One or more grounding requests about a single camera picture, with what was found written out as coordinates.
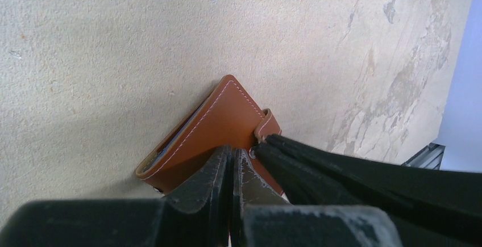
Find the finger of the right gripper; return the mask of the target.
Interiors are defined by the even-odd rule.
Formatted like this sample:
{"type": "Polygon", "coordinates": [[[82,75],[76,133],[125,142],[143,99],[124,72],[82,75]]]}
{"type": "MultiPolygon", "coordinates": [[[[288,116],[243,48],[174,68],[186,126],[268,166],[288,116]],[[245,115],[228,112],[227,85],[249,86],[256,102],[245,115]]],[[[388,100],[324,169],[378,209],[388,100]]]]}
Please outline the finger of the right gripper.
{"type": "Polygon", "coordinates": [[[404,245],[480,245],[481,174],[432,170],[326,152],[277,134],[255,157],[296,205],[372,206],[404,245]]]}

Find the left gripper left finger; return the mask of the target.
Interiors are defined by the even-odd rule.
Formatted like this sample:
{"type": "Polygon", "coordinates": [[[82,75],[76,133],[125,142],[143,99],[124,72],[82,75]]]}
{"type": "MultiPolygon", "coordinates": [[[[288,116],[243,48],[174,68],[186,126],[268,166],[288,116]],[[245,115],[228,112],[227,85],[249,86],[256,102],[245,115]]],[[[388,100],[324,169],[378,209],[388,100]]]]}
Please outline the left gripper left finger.
{"type": "Polygon", "coordinates": [[[232,149],[225,145],[163,197],[163,246],[227,246],[231,195],[232,149]]]}

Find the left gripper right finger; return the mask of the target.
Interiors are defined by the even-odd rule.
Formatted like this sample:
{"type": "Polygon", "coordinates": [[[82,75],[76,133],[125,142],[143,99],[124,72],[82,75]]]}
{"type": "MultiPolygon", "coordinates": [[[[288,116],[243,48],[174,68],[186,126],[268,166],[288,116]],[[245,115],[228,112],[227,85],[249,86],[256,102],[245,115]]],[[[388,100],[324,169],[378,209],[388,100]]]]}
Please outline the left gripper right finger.
{"type": "Polygon", "coordinates": [[[234,149],[231,245],[245,246],[243,212],[247,205],[288,205],[289,202],[255,171],[245,149],[234,149]]]}

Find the brown leather card holder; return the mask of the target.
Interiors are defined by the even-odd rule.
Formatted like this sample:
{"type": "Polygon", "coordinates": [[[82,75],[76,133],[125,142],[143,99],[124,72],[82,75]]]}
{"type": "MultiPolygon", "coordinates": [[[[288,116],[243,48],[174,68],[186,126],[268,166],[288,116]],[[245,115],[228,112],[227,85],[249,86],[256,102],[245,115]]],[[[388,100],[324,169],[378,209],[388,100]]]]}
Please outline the brown leather card holder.
{"type": "Polygon", "coordinates": [[[281,134],[274,114],[261,109],[228,74],[138,165],[136,176],[169,194],[204,166],[223,145],[250,151],[272,134],[281,134]]]}

